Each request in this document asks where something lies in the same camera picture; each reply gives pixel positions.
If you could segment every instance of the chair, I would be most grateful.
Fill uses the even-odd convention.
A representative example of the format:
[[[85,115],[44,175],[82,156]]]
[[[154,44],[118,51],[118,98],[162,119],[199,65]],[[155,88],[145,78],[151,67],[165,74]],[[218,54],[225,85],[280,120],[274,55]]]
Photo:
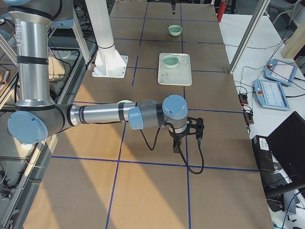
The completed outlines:
[[[300,2],[301,0],[298,0],[296,1],[296,3],[289,3],[289,2],[286,2],[284,0],[271,0],[270,3],[269,3],[269,13],[270,13],[270,8],[273,8],[273,9],[276,9],[278,11],[280,11],[281,13],[279,13],[279,15],[276,17],[276,19],[272,22],[272,24],[274,25],[275,22],[277,21],[277,19],[282,15],[282,14],[285,14],[285,13],[289,13],[291,12],[291,17],[290,17],[290,20],[289,20],[289,24],[288,26],[291,24],[292,22],[292,15],[295,11],[295,7],[296,5]]]

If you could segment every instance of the device screen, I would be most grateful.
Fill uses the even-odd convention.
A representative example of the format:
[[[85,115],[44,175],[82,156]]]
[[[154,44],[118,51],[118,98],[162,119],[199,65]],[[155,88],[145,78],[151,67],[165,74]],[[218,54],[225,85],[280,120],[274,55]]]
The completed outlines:
[[[267,105],[286,107],[280,86],[277,83],[261,81]]]
[[[294,66],[286,64],[281,61],[277,61],[274,66],[275,67],[271,72],[272,77],[284,81],[286,83],[290,81],[290,77],[294,70]]]

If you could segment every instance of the bowl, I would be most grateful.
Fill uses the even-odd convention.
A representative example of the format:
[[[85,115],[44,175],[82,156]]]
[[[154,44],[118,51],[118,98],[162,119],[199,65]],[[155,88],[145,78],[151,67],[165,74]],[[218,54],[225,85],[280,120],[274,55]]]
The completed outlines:
[[[182,32],[182,27],[179,25],[171,25],[168,27],[168,31],[172,36],[179,36]]]
[[[163,57],[162,61],[165,65],[165,67],[171,69],[178,65],[179,59],[178,59],[178,57],[173,56],[173,55],[166,55]]]

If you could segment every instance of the red fire extinguisher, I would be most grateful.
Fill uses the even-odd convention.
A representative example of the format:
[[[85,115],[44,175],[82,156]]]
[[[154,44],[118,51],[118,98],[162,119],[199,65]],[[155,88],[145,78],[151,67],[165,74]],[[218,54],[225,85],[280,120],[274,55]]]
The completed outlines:
[[[222,0],[217,13],[218,22],[221,22],[221,18],[223,17],[226,5],[227,5],[227,1]]]

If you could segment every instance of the computer monitor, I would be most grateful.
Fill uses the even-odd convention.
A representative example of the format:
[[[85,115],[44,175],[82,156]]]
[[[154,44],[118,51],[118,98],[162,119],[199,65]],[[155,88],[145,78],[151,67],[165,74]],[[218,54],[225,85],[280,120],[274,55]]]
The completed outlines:
[[[267,137],[267,142],[292,182],[305,179],[305,120],[296,111]]]

